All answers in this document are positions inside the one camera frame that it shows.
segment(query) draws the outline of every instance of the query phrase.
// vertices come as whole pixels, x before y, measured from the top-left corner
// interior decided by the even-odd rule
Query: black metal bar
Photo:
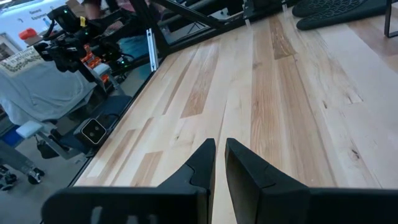
[[[390,33],[390,23],[391,23],[391,12],[392,12],[392,0],[387,0],[386,2],[386,21],[384,23],[384,35],[388,38],[398,36],[398,31]]]
[[[181,4],[178,4],[176,2],[170,1],[170,0],[153,0],[157,4],[160,4],[167,9],[170,9],[171,11],[178,13],[187,19],[192,20],[193,22],[201,22],[203,24],[206,24],[212,28],[219,29],[223,26],[222,23],[218,22],[217,19],[214,19],[212,17],[208,17],[203,15],[202,13],[196,12],[188,7],[182,6]]]
[[[236,29],[243,25],[244,25],[244,20],[239,19],[224,25],[221,29],[211,29],[200,35],[194,36],[192,39],[187,39],[185,41],[178,41],[177,43],[172,43],[172,45],[170,46],[170,54],[185,49],[187,47],[190,47],[192,45],[199,44],[200,42],[203,42],[212,37],[228,32],[230,30]]]
[[[167,43],[162,31],[157,25],[155,17],[149,10],[145,0],[130,0],[130,3],[134,6],[137,16],[142,19],[147,28],[151,28],[155,34],[156,46],[161,54],[167,55],[169,51],[169,44]]]
[[[187,41],[187,40],[192,39],[192,38],[194,38],[194,37],[196,37],[196,36],[198,36],[200,34],[203,34],[205,32],[209,32],[210,30],[214,30],[214,29],[211,28],[211,27],[202,28],[200,30],[197,30],[197,31],[191,33],[191,34],[188,34],[186,36],[183,36],[183,37],[177,39],[175,42],[170,43],[170,45],[175,45],[175,44]]]

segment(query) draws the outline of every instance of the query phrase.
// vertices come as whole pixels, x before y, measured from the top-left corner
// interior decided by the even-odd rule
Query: black cable
[[[120,53],[121,55],[127,56],[127,57],[131,57],[133,60],[135,60],[136,58],[132,55],[129,54],[125,54],[125,53]]]
[[[196,22],[194,22],[194,23],[193,23],[193,25],[192,25],[191,29],[190,29],[190,30],[187,32],[187,34],[186,34],[186,35],[190,34],[190,33],[191,33],[191,31],[192,31],[192,29],[193,29],[195,26],[197,26],[197,25],[196,25]]]
[[[47,30],[47,32],[43,35],[43,38],[47,38],[50,36],[52,30],[54,29],[54,25],[55,25],[55,20],[51,20],[51,24],[49,29]]]

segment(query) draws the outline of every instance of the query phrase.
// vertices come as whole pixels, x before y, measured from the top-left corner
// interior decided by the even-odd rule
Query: cable
[[[136,58],[132,55],[129,54],[125,54],[125,53],[120,53],[121,55],[127,56],[127,57],[131,57],[133,60],[135,60]]]
[[[47,32],[43,35],[43,38],[47,38],[50,36],[52,30],[54,29],[54,25],[55,25],[55,20],[51,20],[51,24],[49,29],[47,30]]]

